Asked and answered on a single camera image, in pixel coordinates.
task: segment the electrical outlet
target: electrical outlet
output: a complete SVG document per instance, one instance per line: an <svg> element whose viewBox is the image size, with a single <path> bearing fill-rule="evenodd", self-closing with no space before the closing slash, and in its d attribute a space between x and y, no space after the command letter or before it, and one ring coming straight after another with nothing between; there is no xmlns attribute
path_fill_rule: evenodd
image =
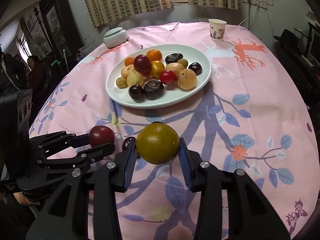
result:
<svg viewBox="0 0 320 240"><path fill-rule="evenodd" d="M251 0L251 5L259 6L261 8L268 10L268 2L266 2L265 0Z"/></svg>
<svg viewBox="0 0 320 240"><path fill-rule="evenodd" d="M260 0L259 1L259 6L261 8L264 8L264 9L268 10L268 3L266 1L264 1L264 0Z"/></svg>

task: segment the paper cup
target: paper cup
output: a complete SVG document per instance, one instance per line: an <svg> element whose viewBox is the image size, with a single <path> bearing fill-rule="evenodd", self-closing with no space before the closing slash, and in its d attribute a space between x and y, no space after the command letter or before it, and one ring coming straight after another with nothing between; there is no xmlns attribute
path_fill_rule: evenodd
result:
<svg viewBox="0 0 320 240"><path fill-rule="evenodd" d="M218 19L209 19L210 36L213 40L222 40L227 22Z"/></svg>

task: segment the human hand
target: human hand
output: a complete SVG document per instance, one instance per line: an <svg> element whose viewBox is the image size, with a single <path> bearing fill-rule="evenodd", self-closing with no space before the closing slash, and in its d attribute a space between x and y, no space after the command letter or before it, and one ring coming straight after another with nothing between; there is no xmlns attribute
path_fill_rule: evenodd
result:
<svg viewBox="0 0 320 240"><path fill-rule="evenodd" d="M39 202L32 202L29 200L22 192L16 192L13 193L14 197L16 200L23 206L28 206L28 205L40 205Z"/></svg>

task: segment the power cord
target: power cord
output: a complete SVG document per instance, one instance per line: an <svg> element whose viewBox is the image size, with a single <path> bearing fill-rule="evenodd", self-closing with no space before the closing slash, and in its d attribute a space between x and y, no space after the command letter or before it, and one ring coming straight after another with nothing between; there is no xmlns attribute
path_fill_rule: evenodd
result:
<svg viewBox="0 0 320 240"><path fill-rule="evenodd" d="M250 30L250 5L251 5L251 0L248 0L248 4L249 4L249 23L248 23L248 30Z"/></svg>
<svg viewBox="0 0 320 240"><path fill-rule="evenodd" d="M273 41L274 46L276 46L275 38L273 37L273 36L274 36L274 34L273 34L273 27L272 27L272 23L271 23L271 21L270 21L270 17L269 17L269 14L268 14L268 10L266 10L266 12L267 12L268 19L269 19L269 22L270 22L270 25L271 25L271 29L272 29L272 41Z"/></svg>
<svg viewBox="0 0 320 240"><path fill-rule="evenodd" d="M258 7L259 7L259 5L257 4L257 8L256 8L256 10L254 11L254 14L251 16L251 17L249 17L249 18L247 18L247 19L245 19L245 20L243 20L240 24L239 24L239 26L242 24L242 23L244 23L246 20L249 20L249 19L251 19L255 14L256 14L256 12L257 12L257 10L258 10Z"/></svg>

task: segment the hat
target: hat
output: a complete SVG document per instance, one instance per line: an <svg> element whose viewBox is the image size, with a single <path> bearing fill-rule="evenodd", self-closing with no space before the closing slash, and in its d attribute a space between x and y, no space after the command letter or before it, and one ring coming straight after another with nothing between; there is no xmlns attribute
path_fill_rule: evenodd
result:
<svg viewBox="0 0 320 240"><path fill-rule="evenodd" d="M294 33L285 29L279 36L273 36L277 41L279 41L284 47L291 49L294 53L301 54L298 48L299 39Z"/></svg>

